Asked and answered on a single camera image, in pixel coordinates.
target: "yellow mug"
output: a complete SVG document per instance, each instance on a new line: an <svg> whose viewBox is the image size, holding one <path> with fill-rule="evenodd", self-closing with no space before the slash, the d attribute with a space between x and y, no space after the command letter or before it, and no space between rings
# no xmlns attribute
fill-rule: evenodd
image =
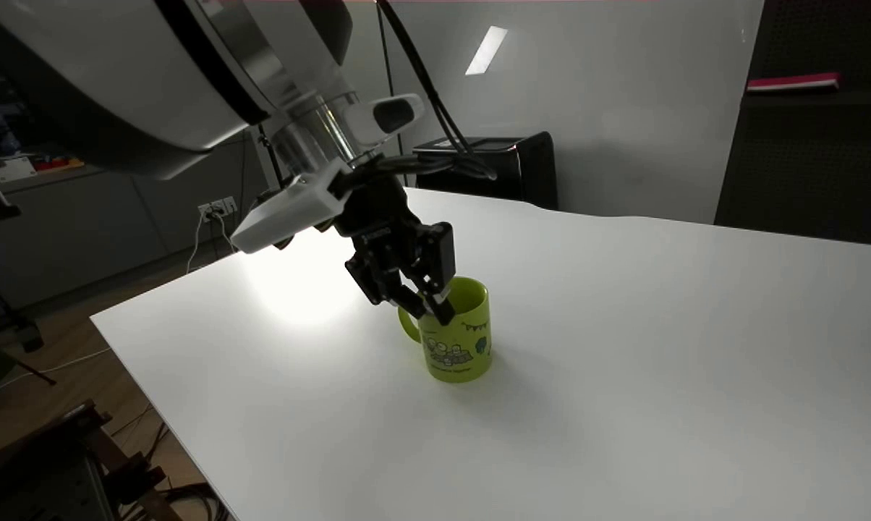
<svg viewBox="0 0 871 521"><path fill-rule="evenodd" d="M490 291L476 277L455 277L450 284L455 317L441 323L435 314L412 317L399 309L408 339L427 346L427 362L441 382L473 382L493 364L493 323Z"/></svg>

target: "mug handle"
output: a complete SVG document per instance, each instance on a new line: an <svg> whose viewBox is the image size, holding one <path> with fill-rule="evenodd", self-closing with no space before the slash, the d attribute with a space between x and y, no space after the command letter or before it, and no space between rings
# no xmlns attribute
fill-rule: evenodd
<svg viewBox="0 0 871 521"><path fill-rule="evenodd" d="M399 307L399 323L408 339L422 342L422 333L418 329L413 317Z"/></svg>

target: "floor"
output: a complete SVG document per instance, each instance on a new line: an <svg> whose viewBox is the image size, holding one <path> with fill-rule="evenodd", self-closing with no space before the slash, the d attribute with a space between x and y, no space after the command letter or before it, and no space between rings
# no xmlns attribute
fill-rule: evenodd
<svg viewBox="0 0 871 521"><path fill-rule="evenodd" d="M94 398L101 413L114 416L104 430L126 447L126 455L149 452L163 419L120 364L100 329L91 323L91 314L175 281L182 272L186 264L170 261L32 314L47 342L36 353L24 353L13 345L13 339L0 339L5 353L20 356L24 362L58 378L58 384L47 384L24 369L14 369L0 382L0 447ZM168 482L163 485L202 481L201 469L175 436L163 439L153 462L168 474ZM189 521L207 517L207 508L198 500L175 504L175 508Z"/></svg>

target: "tabletop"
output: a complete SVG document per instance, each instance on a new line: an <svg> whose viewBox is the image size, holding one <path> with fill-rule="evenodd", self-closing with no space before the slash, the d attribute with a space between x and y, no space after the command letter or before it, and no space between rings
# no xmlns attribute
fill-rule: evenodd
<svg viewBox="0 0 871 521"><path fill-rule="evenodd" d="M243 521L871 517L871 245L412 191L493 296L427 374L308 232L94 320Z"/></svg>

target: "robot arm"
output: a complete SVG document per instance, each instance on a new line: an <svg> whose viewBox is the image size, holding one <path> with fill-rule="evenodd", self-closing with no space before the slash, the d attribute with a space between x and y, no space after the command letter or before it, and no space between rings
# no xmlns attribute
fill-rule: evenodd
<svg viewBox="0 0 871 521"><path fill-rule="evenodd" d="M451 226L422 226L382 158L418 94L357 105L343 78L343 0L0 0L0 67L84 158L176 177L260 125L275 180L236 232L243 251L332 222L366 296L451 317Z"/></svg>

